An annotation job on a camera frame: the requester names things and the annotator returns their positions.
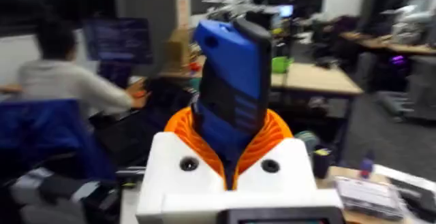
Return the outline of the white orange right gripper left finger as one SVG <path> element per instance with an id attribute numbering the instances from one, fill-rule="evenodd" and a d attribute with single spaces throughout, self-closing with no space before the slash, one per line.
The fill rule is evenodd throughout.
<path id="1" fill-rule="evenodd" d="M 153 137 L 136 218 L 139 223 L 216 223 L 225 192 L 223 165 L 193 129 L 191 108 L 174 114 Z"/>

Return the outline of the white orange right gripper right finger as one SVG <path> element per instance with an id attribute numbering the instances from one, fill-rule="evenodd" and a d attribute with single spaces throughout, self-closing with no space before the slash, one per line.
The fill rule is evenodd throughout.
<path id="1" fill-rule="evenodd" d="M 317 187 L 305 143 L 272 110 L 236 165 L 236 207 L 343 209 L 335 190 Z"/>

